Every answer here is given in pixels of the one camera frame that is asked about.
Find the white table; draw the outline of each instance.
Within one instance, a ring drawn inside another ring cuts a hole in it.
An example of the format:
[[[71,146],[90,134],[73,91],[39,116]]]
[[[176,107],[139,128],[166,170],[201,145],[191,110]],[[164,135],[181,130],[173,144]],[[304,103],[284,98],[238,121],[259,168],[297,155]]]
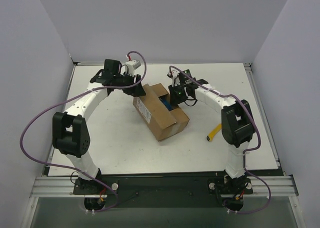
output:
[[[254,120],[261,133],[262,146],[247,155],[250,170],[277,169],[262,118],[258,111],[245,68],[242,63],[227,64],[175,64],[180,69],[190,69],[193,77],[205,79],[223,94],[233,93],[249,102]],[[168,64],[148,64],[142,82],[168,87]],[[77,66],[68,98],[82,93],[89,80],[102,66]],[[137,72],[143,74],[143,66]],[[207,134],[221,122],[212,109],[198,102],[194,107],[182,104],[190,122],[179,134],[158,142],[132,105],[133,98],[122,91],[106,98],[87,121],[91,144],[89,152],[103,174],[169,173],[223,171],[227,161],[227,143],[219,132],[212,142]],[[250,148],[256,146],[254,135]],[[58,150],[53,163],[72,166]],[[50,176],[70,175],[69,169],[51,167]]]

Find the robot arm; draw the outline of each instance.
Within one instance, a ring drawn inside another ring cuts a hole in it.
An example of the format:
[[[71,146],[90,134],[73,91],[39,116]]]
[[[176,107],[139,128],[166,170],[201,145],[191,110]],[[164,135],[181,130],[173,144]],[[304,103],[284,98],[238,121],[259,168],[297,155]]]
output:
[[[86,91],[89,94],[77,100],[63,113],[57,112],[52,118],[52,145],[65,154],[74,167],[86,172],[92,177],[97,177],[101,172],[94,164],[88,149],[90,136],[86,121],[98,105],[107,98],[113,89],[95,90],[102,86],[128,86],[138,82],[140,75],[135,76],[135,70],[141,65],[139,61],[126,62],[125,71],[121,74],[120,62],[106,59],[104,68],[101,69],[91,80]],[[143,96],[142,85],[123,89],[125,94],[131,96]],[[89,180],[83,174],[78,175],[84,180]]]
[[[189,70],[184,73],[191,76]],[[243,176],[245,174],[243,151],[248,148],[255,131],[241,106],[232,97],[220,97],[220,92],[203,79],[197,82],[216,93],[199,87],[176,70],[169,72],[168,77],[172,79],[172,85],[169,86],[172,105],[178,105],[188,100],[188,97],[192,97],[221,115],[222,135],[228,143],[228,160],[225,171],[232,179]],[[248,102],[245,100],[242,102],[251,113]]]

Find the cardboard box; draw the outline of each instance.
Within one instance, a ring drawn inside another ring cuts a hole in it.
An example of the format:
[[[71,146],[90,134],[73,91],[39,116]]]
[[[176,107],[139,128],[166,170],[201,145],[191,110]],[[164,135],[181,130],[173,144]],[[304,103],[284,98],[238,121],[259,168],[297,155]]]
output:
[[[146,125],[158,141],[181,132],[189,122],[189,117],[176,106],[169,111],[160,101],[170,101],[170,95],[161,83],[143,86],[146,95],[135,97],[133,105],[141,115]]]

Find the white wall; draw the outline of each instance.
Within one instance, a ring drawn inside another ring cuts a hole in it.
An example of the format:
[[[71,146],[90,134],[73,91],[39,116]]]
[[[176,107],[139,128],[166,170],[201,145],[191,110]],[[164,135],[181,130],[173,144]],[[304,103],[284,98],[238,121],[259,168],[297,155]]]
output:
[[[41,0],[74,61],[252,62],[286,0]]]
[[[320,0],[288,0],[253,62],[282,167],[320,223]]]
[[[35,176],[42,166],[19,149],[29,120],[62,101],[72,62],[39,0],[0,0],[0,227],[20,227]],[[45,159],[52,114],[37,122],[25,146]]]

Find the yellow marker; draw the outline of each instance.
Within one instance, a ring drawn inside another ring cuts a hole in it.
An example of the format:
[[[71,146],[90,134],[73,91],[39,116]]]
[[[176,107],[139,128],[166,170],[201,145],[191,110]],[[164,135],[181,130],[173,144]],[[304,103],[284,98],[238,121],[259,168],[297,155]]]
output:
[[[221,123],[219,125],[217,125],[216,128],[214,128],[210,133],[209,135],[207,135],[206,139],[209,141],[209,142],[212,142],[212,140],[214,139],[215,135],[218,133],[218,131],[221,130]]]

